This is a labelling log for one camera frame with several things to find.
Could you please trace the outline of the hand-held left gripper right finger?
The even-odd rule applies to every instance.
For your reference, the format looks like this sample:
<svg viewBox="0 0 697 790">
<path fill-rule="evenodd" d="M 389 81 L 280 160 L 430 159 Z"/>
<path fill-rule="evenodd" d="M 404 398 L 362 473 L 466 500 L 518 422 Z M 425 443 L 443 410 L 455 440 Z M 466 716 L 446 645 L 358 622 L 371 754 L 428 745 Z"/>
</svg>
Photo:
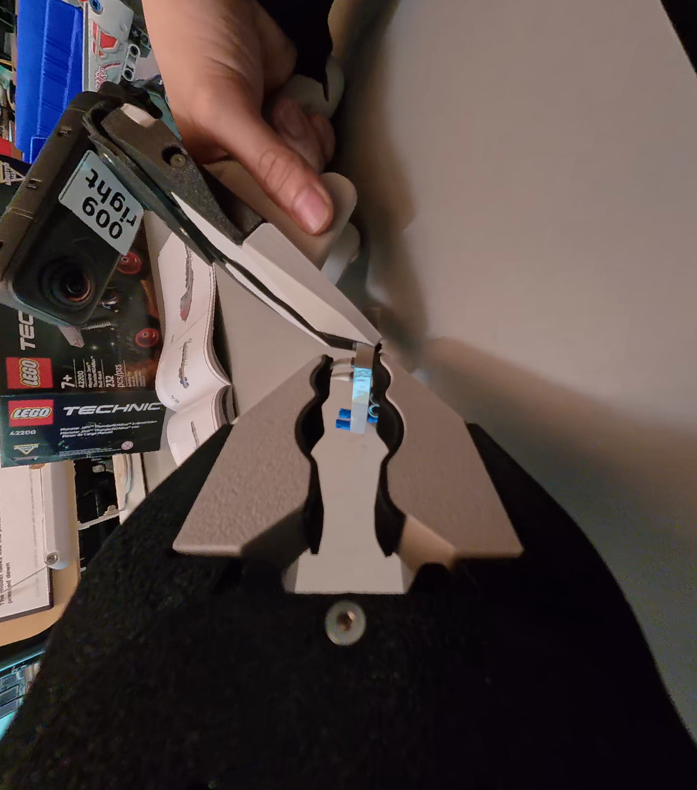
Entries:
<svg viewBox="0 0 697 790">
<path fill-rule="evenodd" d="M 374 530 L 406 567 L 518 558 L 514 531 L 468 424 L 391 357 L 380 357 Z"/>
</svg>

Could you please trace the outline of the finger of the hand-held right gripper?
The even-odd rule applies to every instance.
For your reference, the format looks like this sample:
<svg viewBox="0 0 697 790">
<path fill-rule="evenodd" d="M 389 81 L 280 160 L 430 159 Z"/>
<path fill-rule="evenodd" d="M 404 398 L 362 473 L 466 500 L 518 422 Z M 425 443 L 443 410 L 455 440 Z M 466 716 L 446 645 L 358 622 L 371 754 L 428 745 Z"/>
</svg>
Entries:
<svg viewBox="0 0 697 790">
<path fill-rule="evenodd" d="M 210 256 L 214 263 L 217 256 L 226 256 L 238 262 L 318 330 L 359 344 L 381 342 L 373 324 L 272 223 L 263 222 L 243 242 L 233 242 L 181 197 L 174 200 L 197 230 L 196 250 L 202 258 Z"/>
<path fill-rule="evenodd" d="M 339 337 L 338 335 L 324 332 L 314 328 L 296 310 L 287 304 L 281 297 L 275 295 L 263 282 L 253 273 L 249 272 L 238 262 L 226 256 L 217 256 L 214 263 L 226 272 L 235 282 L 240 284 L 246 291 L 251 292 L 258 300 L 267 305 L 270 309 L 285 318 L 289 323 L 304 331 L 308 336 L 313 337 L 323 345 L 333 349 L 356 350 L 358 341 Z"/>
</svg>

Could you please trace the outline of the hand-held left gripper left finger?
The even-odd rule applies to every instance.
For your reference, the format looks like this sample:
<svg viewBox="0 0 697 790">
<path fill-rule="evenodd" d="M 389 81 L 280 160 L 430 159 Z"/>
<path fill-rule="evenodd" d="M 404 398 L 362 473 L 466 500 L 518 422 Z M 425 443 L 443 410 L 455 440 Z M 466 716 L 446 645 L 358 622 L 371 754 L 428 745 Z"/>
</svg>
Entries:
<svg viewBox="0 0 697 790">
<path fill-rule="evenodd" d="M 314 358 L 235 420 L 173 543 L 178 553 L 318 553 L 324 506 L 313 449 L 325 433 L 331 365 Z"/>
</svg>

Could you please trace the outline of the grey toy beam blue pins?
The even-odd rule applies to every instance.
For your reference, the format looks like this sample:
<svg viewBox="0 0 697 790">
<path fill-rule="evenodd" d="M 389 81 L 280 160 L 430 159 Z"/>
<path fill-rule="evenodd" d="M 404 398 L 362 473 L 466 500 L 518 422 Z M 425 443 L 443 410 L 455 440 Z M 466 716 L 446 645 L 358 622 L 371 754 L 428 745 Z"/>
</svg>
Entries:
<svg viewBox="0 0 697 790">
<path fill-rule="evenodd" d="M 333 359 L 330 364 L 331 378 L 346 381 L 352 386 L 349 407 L 341 407 L 335 419 L 335 427 L 356 435 L 364 435 L 373 423 L 368 421 L 369 395 L 374 388 L 374 369 L 379 360 L 382 344 L 374 346 L 359 344 L 349 355 Z"/>
</svg>

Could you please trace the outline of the person's right hand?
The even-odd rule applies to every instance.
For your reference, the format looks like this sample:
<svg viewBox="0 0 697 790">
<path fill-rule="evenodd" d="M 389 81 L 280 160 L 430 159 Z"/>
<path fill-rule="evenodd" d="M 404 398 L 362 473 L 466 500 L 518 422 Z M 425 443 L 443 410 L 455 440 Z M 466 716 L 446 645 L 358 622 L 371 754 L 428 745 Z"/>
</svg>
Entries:
<svg viewBox="0 0 697 790">
<path fill-rule="evenodd" d="M 239 162 L 304 232 L 320 235 L 333 203 L 320 176 L 335 134 L 287 96 L 296 48 L 258 2 L 146 1 L 150 44 L 184 147 L 198 163 Z"/>
</svg>

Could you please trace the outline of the open white instruction booklet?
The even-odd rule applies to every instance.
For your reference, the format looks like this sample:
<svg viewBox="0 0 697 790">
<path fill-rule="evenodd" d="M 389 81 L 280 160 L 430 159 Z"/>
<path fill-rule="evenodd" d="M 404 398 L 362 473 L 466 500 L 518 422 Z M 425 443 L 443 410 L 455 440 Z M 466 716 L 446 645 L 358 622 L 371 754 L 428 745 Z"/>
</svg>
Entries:
<svg viewBox="0 0 697 790">
<path fill-rule="evenodd" d="M 223 327 L 213 267 L 175 235 L 162 246 L 157 263 L 165 327 L 156 393 L 172 413 L 167 446 L 180 467 L 235 420 L 235 393 L 217 351 Z"/>
</svg>

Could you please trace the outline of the white toy vehicle model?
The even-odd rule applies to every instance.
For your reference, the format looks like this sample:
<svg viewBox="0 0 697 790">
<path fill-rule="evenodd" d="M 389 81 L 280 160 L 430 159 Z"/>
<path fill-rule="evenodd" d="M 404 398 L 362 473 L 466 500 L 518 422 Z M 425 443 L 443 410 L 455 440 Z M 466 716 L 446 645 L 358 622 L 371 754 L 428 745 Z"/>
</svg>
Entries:
<svg viewBox="0 0 697 790">
<path fill-rule="evenodd" d="M 140 1 L 82 1 L 83 87 L 147 81 L 159 74 Z"/>
</svg>

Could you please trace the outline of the blue plastic bin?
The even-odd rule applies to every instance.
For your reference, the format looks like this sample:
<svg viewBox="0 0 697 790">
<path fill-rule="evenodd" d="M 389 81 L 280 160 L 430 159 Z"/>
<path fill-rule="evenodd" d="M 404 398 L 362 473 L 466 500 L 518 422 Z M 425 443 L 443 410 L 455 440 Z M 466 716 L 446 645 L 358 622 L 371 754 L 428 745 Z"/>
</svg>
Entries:
<svg viewBox="0 0 697 790">
<path fill-rule="evenodd" d="M 64 1 L 19 1 L 15 145 L 32 163 L 83 89 L 84 13 Z"/>
</svg>

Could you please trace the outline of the black toy set box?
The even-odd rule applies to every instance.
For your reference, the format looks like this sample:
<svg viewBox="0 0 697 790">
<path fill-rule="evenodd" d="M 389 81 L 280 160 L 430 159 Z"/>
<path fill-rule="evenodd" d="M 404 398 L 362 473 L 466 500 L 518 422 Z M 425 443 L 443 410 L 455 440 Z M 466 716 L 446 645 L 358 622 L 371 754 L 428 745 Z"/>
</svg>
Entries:
<svg viewBox="0 0 697 790">
<path fill-rule="evenodd" d="M 160 447 L 163 344 L 142 208 L 85 137 L 0 159 L 3 466 Z"/>
</svg>

